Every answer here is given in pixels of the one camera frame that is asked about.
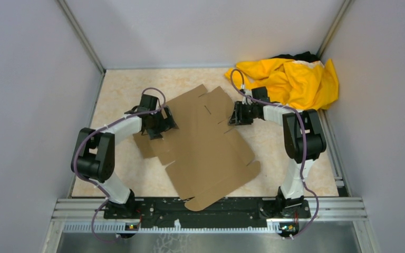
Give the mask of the yellow cloth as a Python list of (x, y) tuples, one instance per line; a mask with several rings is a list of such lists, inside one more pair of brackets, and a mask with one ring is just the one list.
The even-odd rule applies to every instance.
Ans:
[(266, 87), (271, 101), (295, 109), (327, 110), (339, 99), (339, 79), (331, 59), (307, 62), (293, 59), (243, 61), (236, 64), (235, 86)]

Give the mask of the aluminium frame rail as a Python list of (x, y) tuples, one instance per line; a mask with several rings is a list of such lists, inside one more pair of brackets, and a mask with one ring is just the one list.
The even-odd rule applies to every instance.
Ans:
[(102, 198), (59, 199), (52, 220), (66, 232), (96, 233), (281, 233), (316, 222), (365, 221), (363, 201), (355, 197), (307, 198), (301, 210), (286, 217), (264, 214), (274, 198), (222, 198), (202, 211), (190, 211), (179, 198), (136, 199), (134, 214), (102, 207)]

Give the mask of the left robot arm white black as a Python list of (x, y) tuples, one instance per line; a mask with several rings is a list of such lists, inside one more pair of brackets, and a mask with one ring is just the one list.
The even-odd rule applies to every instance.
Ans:
[(98, 129), (79, 131), (71, 170), (75, 175), (97, 187), (106, 197), (105, 206), (115, 209), (124, 218), (136, 214), (134, 192), (115, 173), (115, 148), (126, 138), (145, 133), (150, 139), (162, 138), (162, 133), (176, 128), (171, 110), (162, 106), (148, 110), (136, 106), (116, 121)]

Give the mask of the black cloth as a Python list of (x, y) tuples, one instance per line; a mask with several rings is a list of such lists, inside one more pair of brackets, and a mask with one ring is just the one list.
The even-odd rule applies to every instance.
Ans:
[(305, 62), (309, 62), (309, 63), (313, 63), (313, 62), (320, 60), (320, 58), (317, 55), (312, 54), (310, 51), (306, 51), (306, 52), (295, 54), (295, 55), (280, 54), (280, 55), (273, 56), (272, 59), (290, 59), (290, 60), (295, 60), (295, 61), (305, 61)]

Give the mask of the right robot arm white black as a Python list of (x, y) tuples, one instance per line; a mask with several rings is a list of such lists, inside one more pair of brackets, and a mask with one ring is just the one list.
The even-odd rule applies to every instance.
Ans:
[(271, 121), (283, 128), (284, 148), (290, 159), (282, 185), (274, 201), (264, 201), (260, 207), (264, 217), (290, 217), (308, 212), (304, 197), (305, 179), (326, 150), (326, 140), (317, 111), (298, 111), (281, 104), (236, 101), (229, 125), (251, 125), (255, 119)]

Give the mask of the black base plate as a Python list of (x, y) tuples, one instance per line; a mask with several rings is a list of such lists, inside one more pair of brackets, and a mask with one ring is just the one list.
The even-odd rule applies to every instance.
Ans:
[(172, 228), (178, 220), (182, 228), (190, 229), (230, 229), (262, 228), (267, 219), (310, 219), (312, 209), (297, 212), (289, 217), (267, 218), (261, 214), (264, 201), (275, 198), (265, 197), (225, 197), (202, 211), (191, 211), (185, 207), (186, 201), (174, 197), (135, 198), (136, 209), (133, 213), (104, 207), (104, 219), (139, 219), (141, 228)]

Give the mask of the brown cardboard box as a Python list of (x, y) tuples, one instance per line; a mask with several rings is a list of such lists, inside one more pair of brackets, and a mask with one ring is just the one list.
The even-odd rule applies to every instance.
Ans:
[(222, 87), (199, 85), (167, 106), (175, 129), (155, 140), (141, 133), (133, 138), (144, 158), (156, 157), (165, 166), (188, 210), (204, 210), (260, 174), (254, 151), (228, 124), (234, 101)]

